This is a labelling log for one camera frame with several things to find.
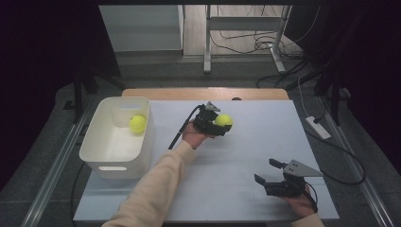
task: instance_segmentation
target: human hand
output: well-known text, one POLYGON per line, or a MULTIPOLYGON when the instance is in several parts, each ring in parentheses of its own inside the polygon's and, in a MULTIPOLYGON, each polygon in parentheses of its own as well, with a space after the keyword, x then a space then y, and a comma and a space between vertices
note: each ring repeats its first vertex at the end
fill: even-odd
MULTIPOLYGON (((309 187, 307 185, 305 186, 305 191, 310 194, 309 187)), ((295 214, 301 218, 315 214, 312 203, 304 194, 295 198, 280 197, 280 199, 286 201, 295 214)))
POLYGON ((183 130, 183 140, 186 141, 193 149, 196 149, 203 140, 213 137, 197 131, 192 121, 190 121, 183 130))

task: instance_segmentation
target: human arm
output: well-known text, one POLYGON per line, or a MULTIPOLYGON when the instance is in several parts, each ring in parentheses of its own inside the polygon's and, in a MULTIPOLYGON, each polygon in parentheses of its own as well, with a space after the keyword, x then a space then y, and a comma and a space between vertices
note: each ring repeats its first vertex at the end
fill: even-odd
POLYGON ((194 148, 207 137, 188 124, 181 143, 158 160, 103 226, 162 226, 185 170, 195 160, 194 148))

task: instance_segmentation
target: metal stand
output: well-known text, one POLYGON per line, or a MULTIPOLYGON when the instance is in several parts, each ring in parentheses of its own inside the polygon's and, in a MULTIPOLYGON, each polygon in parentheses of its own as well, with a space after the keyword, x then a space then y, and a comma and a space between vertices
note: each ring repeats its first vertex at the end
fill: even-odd
POLYGON ((105 79, 112 85, 121 89, 122 91, 126 89, 125 84, 113 79, 112 77, 105 75, 94 68, 79 68, 78 72, 75 74, 74 78, 74 100, 76 111, 74 123, 77 123, 82 116, 83 106, 82 106, 82 84, 88 94, 96 94, 98 90, 98 85, 94 79, 94 74, 96 76, 105 79))
POLYGON ((203 72, 209 74, 212 71, 211 63, 211 30, 250 30, 250 31, 277 31, 274 44, 270 47, 271 55, 280 74, 286 73, 286 68, 281 62, 278 47, 286 27, 290 6, 284 6, 282 17, 212 17, 210 5, 206 6, 206 42, 204 47, 203 72))

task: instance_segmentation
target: wooden table edge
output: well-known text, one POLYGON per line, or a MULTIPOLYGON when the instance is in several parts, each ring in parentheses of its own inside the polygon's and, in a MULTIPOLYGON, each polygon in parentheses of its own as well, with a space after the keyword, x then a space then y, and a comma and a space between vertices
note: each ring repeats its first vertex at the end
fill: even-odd
POLYGON ((150 100, 289 100, 281 88, 132 88, 122 96, 144 96, 150 100))

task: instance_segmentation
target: sleeve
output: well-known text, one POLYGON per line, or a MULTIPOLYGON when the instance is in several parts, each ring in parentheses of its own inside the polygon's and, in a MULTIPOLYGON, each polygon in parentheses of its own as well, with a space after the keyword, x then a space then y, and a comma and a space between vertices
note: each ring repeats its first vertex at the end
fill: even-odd
POLYGON ((194 160, 195 151, 182 140, 159 159, 102 227, 162 226, 185 169, 194 160))
POLYGON ((292 227, 323 227, 323 223, 318 214, 299 219, 291 223, 292 227))

